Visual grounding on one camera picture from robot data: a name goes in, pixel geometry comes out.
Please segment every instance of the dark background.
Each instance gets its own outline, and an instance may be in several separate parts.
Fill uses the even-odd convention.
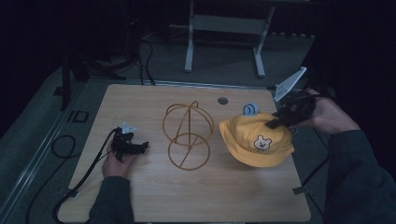
[[[120,14],[124,1],[109,1]],[[188,24],[189,1],[131,1],[131,20],[168,38],[168,24]],[[205,1],[198,9],[264,16],[229,2]],[[396,6],[393,1],[311,1],[280,4],[270,32],[314,35],[316,41],[303,64],[309,67],[309,85],[335,89],[338,103],[366,131],[379,163],[393,176],[393,125],[396,99]],[[0,6],[1,132],[22,112],[41,83],[61,66],[65,50],[79,50],[94,59],[108,60],[110,46],[100,32],[92,1],[2,1]],[[134,37],[141,35],[136,28]]]

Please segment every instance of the sleeve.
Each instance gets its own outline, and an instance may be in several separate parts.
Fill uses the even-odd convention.
[[[106,177],[90,211],[90,223],[134,223],[130,181],[120,176]]]
[[[329,141],[324,223],[396,223],[396,186],[362,131]]]

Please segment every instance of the human hand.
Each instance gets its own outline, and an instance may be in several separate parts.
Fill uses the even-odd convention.
[[[119,161],[111,150],[111,142],[107,146],[107,158],[102,166],[103,177],[117,175],[128,179],[129,169],[137,155],[131,155],[124,161]]]
[[[314,90],[308,90],[310,94],[318,94]],[[360,130],[359,125],[338,105],[330,99],[318,97],[317,105],[312,117],[296,127],[314,127],[324,133],[335,134],[350,130]]]

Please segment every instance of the cartoon bear face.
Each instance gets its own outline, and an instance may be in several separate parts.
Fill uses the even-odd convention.
[[[262,135],[259,135],[257,136],[257,140],[254,142],[254,146],[258,149],[258,151],[264,151],[270,148],[271,143],[271,138],[264,139]]]

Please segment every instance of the gold wire frame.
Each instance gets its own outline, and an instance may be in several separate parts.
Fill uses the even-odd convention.
[[[180,121],[180,123],[179,123],[179,125],[178,125],[176,136],[175,136],[175,137],[171,137],[171,136],[166,132],[166,130],[165,130],[165,120],[166,120],[166,118],[168,117],[169,114],[171,114],[173,111],[178,110],[178,109],[180,109],[180,108],[186,108],[186,112],[184,113],[184,116],[183,116],[183,118],[181,119],[181,121]],[[192,133],[192,132],[191,132],[191,110],[196,111],[198,114],[200,114],[200,115],[206,120],[207,124],[208,124],[209,127],[210,127],[210,134],[209,134],[208,136],[203,137],[203,136],[201,136],[201,135],[198,134],[198,133]],[[187,132],[187,133],[180,133],[180,129],[181,129],[181,127],[182,127],[184,121],[186,120],[186,118],[188,118],[188,125],[189,125],[188,132]],[[181,169],[181,170],[192,171],[192,170],[196,170],[196,169],[199,169],[199,168],[203,167],[203,166],[207,163],[207,161],[209,160],[209,157],[210,157],[210,145],[207,143],[207,140],[212,136],[212,134],[213,134],[213,132],[214,132],[214,129],[215,129],[215,126],[214,126],[214,121],[213,121],[212,117],[211,117],[205,110],[203,110],[202,108],[199,108],[199,107],[198,107],[198,102],[197,102],[197,101],[192,102],[190,105],[181,105],[181,104],[170,105],[170,106],[166,109],[166,114],[165,114],[165,117],[163,118],[163,133],[164,133],[164,134],[166,135],[166,137],[171,141],[170,144],[169,144],[169,147],[168,147],[168,157],[169,157],[169,160],[170,160],[177,168],[179,168],[179,169]],[[189,143],[188,143],[188,144],[180,143],[180,142],[177,141],[177,139],[178,139],[179,137],[184,136],[184,135],[187,135],[187,136],[189,137]],[[199,145],[201,145],[201,144],[203,144],[203,143],[206,144],[206,146],[207,146],[207,152],[208,152],[205,161],[204,161],[201,165],[198,165],[198,166],[193,167],[193,168],[186,168],[186,167],[183,167],[183,163],[184,163],[184,161],[187,159],[187,157],[189,156],[189,154],[190,154],[192,148],[195,147],[195,146],[199,146]],[[172,159],[172,156],[171,156],[171,148],[172,148],[172,145],[173,145],[173,144],[177,144],[177,145],[179,145],[179,146],[183,146],[183,147],[188,147],[188,148],[189,148],[189,150],[187,151],[186,156],[184,157],[184,159],[183,159],[183,161],[181,162],[181,164],[177,164],[177,163]]]

